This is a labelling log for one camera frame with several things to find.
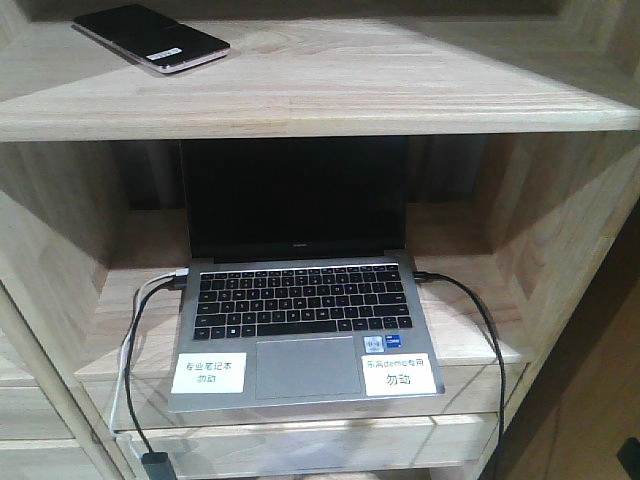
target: phone on shelf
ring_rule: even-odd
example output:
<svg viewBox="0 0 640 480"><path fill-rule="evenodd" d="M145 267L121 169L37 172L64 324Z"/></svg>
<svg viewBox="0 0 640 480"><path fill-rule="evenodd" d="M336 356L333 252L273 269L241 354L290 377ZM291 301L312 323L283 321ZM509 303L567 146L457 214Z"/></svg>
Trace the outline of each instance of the phone on shelf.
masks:
<svg viewBox="0 0 640 480"><path fill-rule="evenodd" d="M195 67L229 53L231 45L138 4L73 19L74 27L161 73Z"/></svg>

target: laptop keyboard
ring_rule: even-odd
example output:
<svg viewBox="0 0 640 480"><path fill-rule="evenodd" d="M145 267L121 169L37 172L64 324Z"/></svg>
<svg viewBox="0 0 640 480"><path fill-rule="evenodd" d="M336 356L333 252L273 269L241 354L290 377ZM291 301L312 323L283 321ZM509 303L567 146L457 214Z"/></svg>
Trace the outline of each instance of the laptop keyboard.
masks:
<svg viewBox="0 0 640 480"><path fill-rule="evenodd" d="M411 328L398 265L203 273L194 340Z"/></svg>

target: white cable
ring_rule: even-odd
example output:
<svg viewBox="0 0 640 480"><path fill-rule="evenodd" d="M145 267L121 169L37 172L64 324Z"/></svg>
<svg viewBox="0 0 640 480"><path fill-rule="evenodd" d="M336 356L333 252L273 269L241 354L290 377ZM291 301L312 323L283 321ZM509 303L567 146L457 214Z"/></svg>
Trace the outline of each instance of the white cable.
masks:
<svg viewBox="0 0 640 480"><path fill-rule="evenodd" d="M138 316L140 312L140 306L142 304L142 299L144 298L143 292L144 290L151 284L159 282L160 280L164 280L166 278L178 277L178 276L186 276L189 273L188 268L181 268L176 270L175 272L164 273L162 275L158 275L157 277L153 277L147 280L142 284L140 288L138 288L133 296L134 301L134 309L133 309L133 318ZM113 404L111 405L111 413L109 415L109 432L113 436L113 438L123 438L128 444L129 448L136 456L136 458L142 458L142 454L136 449L133 443L133 436L130 433L118 433L115 431L115 419L116 419L116 411L118 410L118 401L120 399L120 392L122 391L122 384L124 381L124 369L127 363L127 351L129 348L129 343L131 341L131 325L125 335L122 343L120 344L120 349L118 350L118 378L116 380L116 388L113 393Z"/></svg>

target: laptop screen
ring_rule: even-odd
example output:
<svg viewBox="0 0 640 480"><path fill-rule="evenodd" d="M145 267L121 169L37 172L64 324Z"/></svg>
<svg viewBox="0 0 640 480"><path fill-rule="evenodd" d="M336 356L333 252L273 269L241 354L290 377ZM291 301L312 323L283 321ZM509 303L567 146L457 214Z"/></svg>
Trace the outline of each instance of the laptop screen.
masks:
<svg viewBox="0 0 640 480"><path fill-rule="evenodd" d="M404 248L406 137L186 140L181 149L194 258Z"/></svg>

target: touchpad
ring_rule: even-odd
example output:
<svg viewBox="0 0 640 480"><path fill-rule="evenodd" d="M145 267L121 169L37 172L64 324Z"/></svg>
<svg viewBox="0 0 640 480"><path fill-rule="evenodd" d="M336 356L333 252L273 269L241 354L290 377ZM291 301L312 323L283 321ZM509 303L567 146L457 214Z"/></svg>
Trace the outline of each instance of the touchpad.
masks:
<svg viewBox="0 0 640 480"><path fill-rule="evenodd" d="M360 393L353 338L257 344L257 398Z"/></svg>

